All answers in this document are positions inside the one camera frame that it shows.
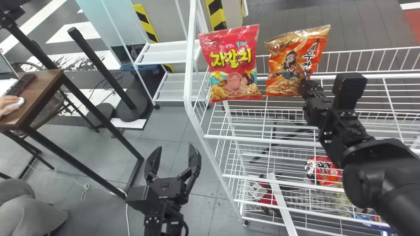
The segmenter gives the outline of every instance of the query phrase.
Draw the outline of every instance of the white floor marking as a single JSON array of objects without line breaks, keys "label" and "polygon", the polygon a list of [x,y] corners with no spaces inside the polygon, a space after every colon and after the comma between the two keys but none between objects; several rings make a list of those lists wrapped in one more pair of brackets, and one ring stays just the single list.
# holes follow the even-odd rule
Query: white floor marking
[{"label": "white floor marking", "polygon": [[[35,15],[33,15],[27,22],[20,26],[19,29],[25,35],[28,35],[66,1],[67,0],[52,0],[43,7],[43,9],[35,13]],[[3,42],[0,43],[0,50],[2,50],[3,54],[6,54],[18,43],[19,41],[13,35],[9,35],[5,40],[3,40]]]},{"label": "white floor marking", "polygon": [[404,3],[400,4],[402,10],[418,9],[420,8],[420,2],[416,3]]},{"label": "white floor marking", "polygon": [[111,123],[117,128],[143,128],[146,119],[138,119],[132,122],[124,122],[119,118],[112,118]]},{"label": "white floor marking", "polygon": [[[92,91],[90,89],[81,89],[80,90],[86,97],[89,97]],[[94,105],[98,105],[102,102],[110,103],[114,108],[117,107],[118,103],[120,102],[121,98],[118,94],[112,94],[113,89],[96,89],[93,93],[90,101]],[[79,107],[80,111],[86,115],[89,111],[86,109],[84,105],[72,94],[66,93],[67,97],[72,101],[77,107]],[[80,116],[77,112],[73,112],[72,114],[65,112],[60,114],[62,116]],[[146,123],[146,119],[139,119],[133,122],[124,122],[119,118],[112,118],[111,123],[118,128],[144,128],[144,124]]]},{"label": "white floor marking", "polygon": [[61,27],[47,42],[47,43],[57,43],[57,42],[69,42],[73,39],[68,34],[68,30],[72,27],[76,27],[80,33],[83,35],[84,39],[99,39],[99,36],[96,29],[93,27],[91,22],[80,22],[73,24],[65,24]]},{"label": "white floor marking", "polygon": [[[80,90],[86,97],[89,97],[92,93],[92,90],[90,89],[81,89]],[[92,97],[89,99],[93,105],[99,105],[102,102],[108,102],[110,103],[114,108],[117,107],[118,103],[120,102],[121,98],[118,96],[117,93],[112,94],[114,90],[113,89],[96,89],[95,92],[93,92]],[[66,93],[67,97],[74,103],[76,107],[79,107],[80,111],[86,115],[89,111],[86,109],[84,105],[72,94],[72,93]],[[77,112],[73,112],[72,114],[69,114],[68,112],[63,113],[64,116],[80,116]]]},{"label": "white floor marking", "polygon": [[[120,64],[115,59],[111,51],[96,51],[96,55],[102,60],[104,65],[108,70],[119,70]],[[74,53],[64,53],[64,54],[53,54],[48,55],[58,67],[63,68],[65,71],[92,71],[96,70],[95,66],[89,60],[84,52],[74,52]],[[27,61],[35,63],[39,66],[42,64],[39,60],[31,56]],[[35,68],[31,66],[24,65],[22,66],[24,71],[36,71]]]}]

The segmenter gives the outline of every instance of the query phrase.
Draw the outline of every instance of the laptop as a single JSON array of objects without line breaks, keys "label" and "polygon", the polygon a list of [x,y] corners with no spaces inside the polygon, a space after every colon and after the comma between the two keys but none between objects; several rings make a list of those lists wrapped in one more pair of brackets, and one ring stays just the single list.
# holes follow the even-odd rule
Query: laptop
[{"label": "laptop", "polygon": [[19,76],[4,55],[0,52],[0,80],[10,78],[18,79]]},{"label": "laptop", "polygon": [[0,97],[5,95],[17,82],[18,74],[0,52]]}]

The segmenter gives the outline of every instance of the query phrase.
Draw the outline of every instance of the yellow and black caution stripe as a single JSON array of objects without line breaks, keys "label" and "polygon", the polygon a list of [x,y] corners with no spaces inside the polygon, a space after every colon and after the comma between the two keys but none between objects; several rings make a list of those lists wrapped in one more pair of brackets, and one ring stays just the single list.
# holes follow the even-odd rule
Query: yellow and black caution stripe
[{"label": "yellow and black caution stripe", "polygon": [[209,11],[211,27],[214,31],[227,29],[225,11],[223,10],[222,0],[206,0]]},{"label": "yellow and black caution stripe", "polygon": [[244,20],[244,3],[242,0],[239,0],[239,4],[241,5],[242,20]]},{"label": "yellow and black caution stripe", "polygon": [[[150,41],[152,43],[158,43],[159,39],[156,35],[155,29],[152,26],[152,23],[150,22],[149,17],[146,14],[146,10],[144,9],[142,4],[136,4],[133,5],[134,10],[137,13],[137,16],[139,17],[139,20],[142,22],[143,28],[146,31],[147,36],[149,37]],[[163,64],[167,72],[173,73],[173,68],[170,64]]]}]

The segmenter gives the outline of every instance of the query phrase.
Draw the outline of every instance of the keyboard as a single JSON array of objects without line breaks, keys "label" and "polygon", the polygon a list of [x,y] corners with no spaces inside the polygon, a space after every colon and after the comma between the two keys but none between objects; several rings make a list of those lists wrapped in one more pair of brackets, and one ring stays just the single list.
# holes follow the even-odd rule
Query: keyboard
[{"label": "keyboard", "polygon": [[35,78],[35,74],[25,74],[10,88],[6,95],[18,96]]}]

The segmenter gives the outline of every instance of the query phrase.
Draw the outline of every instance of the white cable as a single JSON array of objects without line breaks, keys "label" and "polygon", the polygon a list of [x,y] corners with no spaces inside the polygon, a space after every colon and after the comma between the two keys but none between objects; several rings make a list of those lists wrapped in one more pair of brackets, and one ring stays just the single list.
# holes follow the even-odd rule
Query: white cable
[{"label": "white cable", "polygon": [[[31,169],[33,169],[33,170],[36,170],[36,171],[38,171],[38,169],[35,169],[35,168],[33,168],[32,166],[30,166],[30,165],[27,165],[29,168],[31,168]],[[87,196],[87,191],[89,191],[89,190],[92,190],[92,189],[100,189],[100,190],[102,190],[102,191],[104,191],[104,192],[107,192],[107,193],[109,193],[109,194],[112,194],[112,195],[114,195],[114,196],[116,196],[113,192],[110,192],[110,191],[108,191],[108,190],[105,190],[105,189],[102,189],[102,188],[91,188],[90,187],[90,185],[89,184],[81,184],[81,183],[79,183],[79,182],[77,182],[75,179],[72,179],[72,178],[68,178],[68,177],[59,177],[59,176],[51,176],[51,175],[47,175],[47,174],[45,174],[45,173],[42,173],[43,175],[45,175],[45,176],[49,176],[49,177],[55,177],[55,178],[64,178],[64,179],[71,179],[71,180],[73,180],[76,184],[78,184],[78,185],[80,185],[80,186],[82,186],[83,187],[83,189],[84,189],[84,191],[81,193],[81,196],[80,196],[80,201],[81,202],[84,202],[85,200],[86,200],[86,196]],[[124,195],[127,197],[127,193],[125,193],[122,189],[120,189],[120,188],[118,188],[121,192],[123,192],[124,193]],[[128,236],[130,236],[130,222],[129,222],[129,205],[126,203],[126,221],[127,221],[127,232],[128,232]]]}]

